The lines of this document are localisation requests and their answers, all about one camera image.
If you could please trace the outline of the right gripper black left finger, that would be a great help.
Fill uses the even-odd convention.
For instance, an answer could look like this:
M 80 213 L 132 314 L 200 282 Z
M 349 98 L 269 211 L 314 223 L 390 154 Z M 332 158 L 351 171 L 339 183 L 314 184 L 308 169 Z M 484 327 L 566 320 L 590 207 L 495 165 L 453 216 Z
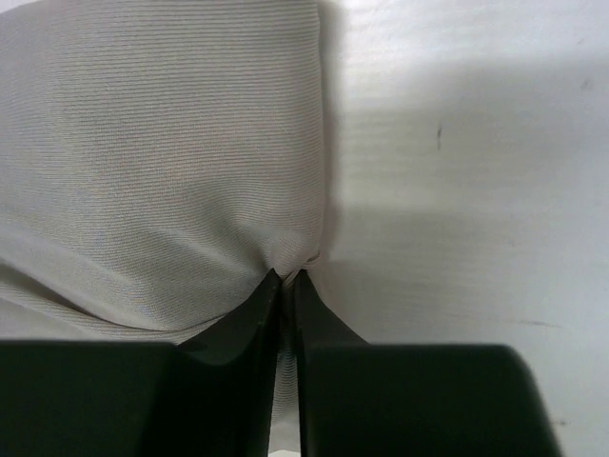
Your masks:
M 5 456 L 265 456 L 282 286 L 179 345 L 1 346 Z

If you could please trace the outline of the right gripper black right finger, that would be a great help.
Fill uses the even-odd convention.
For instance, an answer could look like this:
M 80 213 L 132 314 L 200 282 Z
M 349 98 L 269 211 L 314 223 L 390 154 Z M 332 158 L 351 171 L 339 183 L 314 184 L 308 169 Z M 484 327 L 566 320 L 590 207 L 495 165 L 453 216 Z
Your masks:
M 502 345 L 373 345 L 293 284 L 305 456 L 557 456 L 532 373 Z

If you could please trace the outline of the grey trousers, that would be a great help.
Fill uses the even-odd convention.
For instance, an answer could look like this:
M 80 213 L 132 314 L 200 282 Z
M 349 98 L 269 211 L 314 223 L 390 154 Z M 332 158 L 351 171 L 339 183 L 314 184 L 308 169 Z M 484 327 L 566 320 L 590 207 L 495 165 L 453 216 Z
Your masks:
M 183 342 L 318 257 L 313 1 L 1 15 L 1 334 Z

